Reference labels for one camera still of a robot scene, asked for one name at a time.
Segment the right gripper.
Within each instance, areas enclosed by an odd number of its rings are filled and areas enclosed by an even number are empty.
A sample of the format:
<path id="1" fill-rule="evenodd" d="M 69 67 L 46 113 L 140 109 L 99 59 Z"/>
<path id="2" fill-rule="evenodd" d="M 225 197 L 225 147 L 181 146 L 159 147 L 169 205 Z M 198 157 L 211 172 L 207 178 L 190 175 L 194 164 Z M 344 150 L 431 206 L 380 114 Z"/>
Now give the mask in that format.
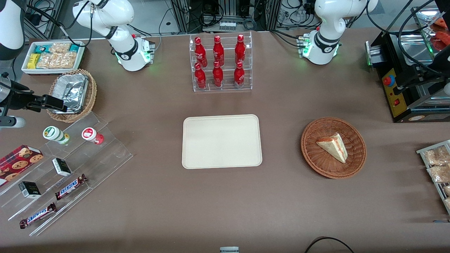
<path id="1" fill-rule="evenodd" d="M 10 88 L 18 91 L 27 91 L 27 87 L 17 82 L 1 82 L 1 115 L 6 115 L 11 110 L 41 111 L 51 109 L 66 113 L 67 106 L 64 101 L 50 95 L 36 96 L 33 94 L 16 93 Z"/>

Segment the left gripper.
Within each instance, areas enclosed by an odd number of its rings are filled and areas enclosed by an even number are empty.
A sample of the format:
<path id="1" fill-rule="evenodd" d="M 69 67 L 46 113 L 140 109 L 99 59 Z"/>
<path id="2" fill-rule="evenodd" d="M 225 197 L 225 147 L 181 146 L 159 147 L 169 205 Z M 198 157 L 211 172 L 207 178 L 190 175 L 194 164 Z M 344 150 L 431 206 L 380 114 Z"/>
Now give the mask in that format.
<path id="1" fill-rule="evenodd" d="M 430 68 L 445 76 L 450 75 L 450 45 L 447 45 L 435 55 L 433 62 L 430 64 Z M 396 96 L 401 93 L 405 93 L 407 96 L 419 96 L 418 87 L 431 82 L 443 82 L 444 80 L 444 77 L 431 73 L 431 71 L 411 69 L 408 71 L 404 84 L 395 83 L 393 93 Z"/>

